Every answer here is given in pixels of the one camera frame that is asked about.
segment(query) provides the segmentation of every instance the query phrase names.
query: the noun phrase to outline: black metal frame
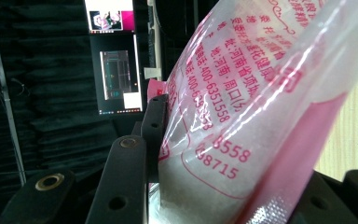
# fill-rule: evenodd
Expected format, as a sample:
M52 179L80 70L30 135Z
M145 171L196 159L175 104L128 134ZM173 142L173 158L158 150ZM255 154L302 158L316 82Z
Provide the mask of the black metal frame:
M144 121L118 138L106 164L75 180L68 170L31 178L0 223L147 223L148 184L158 182L167 95L149 102ZM314 172L288 223L358 223L358 170L341 183Z

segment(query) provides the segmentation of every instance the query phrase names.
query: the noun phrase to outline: screw hole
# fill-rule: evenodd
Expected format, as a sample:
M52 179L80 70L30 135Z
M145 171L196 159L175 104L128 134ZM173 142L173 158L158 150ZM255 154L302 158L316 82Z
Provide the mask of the screw hole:
M47 175L39 179L34 187L39 191L55 189L62 183L63 180L64 175L62 174Z
M122 147L135 147L136 146L136 140L133 138L125 138L123 140L121 140L120 142Z
M125 197L118 196L110 201L109 207L112 210L120 210L124 208L126 204L127 204L127 199Z
M58 179L56 177L49 177L43 181L43 184L46 187L53 186L55 183L57 183Z
M319 209L322 209L322 210L327 210L328 209L328 203L325 199L321 198L321 197L311 197L310 198L310 202L316 206L317 208Z

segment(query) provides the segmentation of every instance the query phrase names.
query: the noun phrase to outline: metal bolt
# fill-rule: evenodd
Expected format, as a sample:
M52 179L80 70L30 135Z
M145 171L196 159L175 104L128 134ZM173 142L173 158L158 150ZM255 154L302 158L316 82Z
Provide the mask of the metal bolt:
M45 177L39 179L34 187L39 191L55 189L64 179L65 176L62 174L46 175Z
M122 147L128 147L128 148L135 147L136 140L133 138L125 138L125 139L121 140L120 145Z

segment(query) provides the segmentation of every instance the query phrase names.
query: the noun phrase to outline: monitor screen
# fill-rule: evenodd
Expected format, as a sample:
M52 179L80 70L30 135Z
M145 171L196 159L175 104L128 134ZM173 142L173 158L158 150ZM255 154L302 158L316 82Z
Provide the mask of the monitor screen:
M136 35L91 35L100 115L143 112Z
M85 0L90 34L134 33L132 0Z

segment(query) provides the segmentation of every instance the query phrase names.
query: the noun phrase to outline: pink plastic packaging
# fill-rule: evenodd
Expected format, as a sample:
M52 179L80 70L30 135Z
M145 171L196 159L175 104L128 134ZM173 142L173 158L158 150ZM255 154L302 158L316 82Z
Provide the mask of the pink plastic packaging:
M165 86L151 223L286 222L357 79L358 1L220 0Z

